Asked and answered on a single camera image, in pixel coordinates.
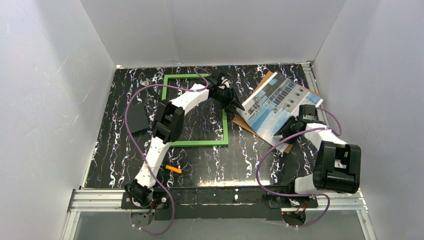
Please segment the orange handled screwdriver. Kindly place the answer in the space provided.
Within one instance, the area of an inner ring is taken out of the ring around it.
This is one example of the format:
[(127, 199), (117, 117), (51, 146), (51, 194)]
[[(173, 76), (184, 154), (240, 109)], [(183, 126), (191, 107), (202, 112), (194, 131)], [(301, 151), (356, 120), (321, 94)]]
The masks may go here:
[(171, 165), (166, 165), (165, 168), (173, 173), (177, 173), (177, 174), (182, 174), (183, 171), (177, 167), (171, 166)]

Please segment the green wooden photo frame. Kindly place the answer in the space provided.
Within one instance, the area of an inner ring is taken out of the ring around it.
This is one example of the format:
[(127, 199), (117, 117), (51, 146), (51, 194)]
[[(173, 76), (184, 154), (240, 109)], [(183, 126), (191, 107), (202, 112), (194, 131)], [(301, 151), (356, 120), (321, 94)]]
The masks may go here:
[[(163, 83), (168, 85), (170, 79), (200, 79), (197, 74), (165, 74)], [(227, 113), (222, 110), (222, 139), (221, 140), (178, 140), (175, 141), (172, 147), (213, 147), (213, 146), (227, 146), (229, 144), (229, 130)]]

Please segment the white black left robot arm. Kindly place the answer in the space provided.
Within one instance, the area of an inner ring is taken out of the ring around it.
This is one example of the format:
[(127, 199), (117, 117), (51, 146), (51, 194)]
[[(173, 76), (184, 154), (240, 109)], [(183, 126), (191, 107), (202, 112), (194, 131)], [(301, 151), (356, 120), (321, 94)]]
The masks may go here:
[(171, 99), (160, 100), (152, 123), (152, 138), (143, 164), (134, 180), (124, 189), (129, 200), (137, 207), (146, 209), (154, 204), (153, 191), (158, 183), (157, 175), (165, 154), (183, 131), (185, 114), (208, 99), (218, 101), (227, 112), (243, 110), (229, 74), (213, 69), (202, 77), (205, 84), (194, 84), (183, 89), (183, 94)]

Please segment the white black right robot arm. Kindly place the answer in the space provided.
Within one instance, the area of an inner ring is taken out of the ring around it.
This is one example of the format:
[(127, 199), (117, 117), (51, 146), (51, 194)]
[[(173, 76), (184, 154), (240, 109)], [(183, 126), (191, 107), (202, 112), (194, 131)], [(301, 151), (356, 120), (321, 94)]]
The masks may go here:
[(341, 140), (340, 132), (319, 120), (319, 110), (311, 104), (300, 105), (298, 115), (290, 116), (275, 133), (280, 145), (292, 145), (304, 136), (317, 149), (317, 157), (312, 174), (294, 178), (279, 192), (266, 191), (262, 197), (272, 208), (281, 204), (306, 207), (319, 194), (355, 194), (360, 187), (361, 148)]

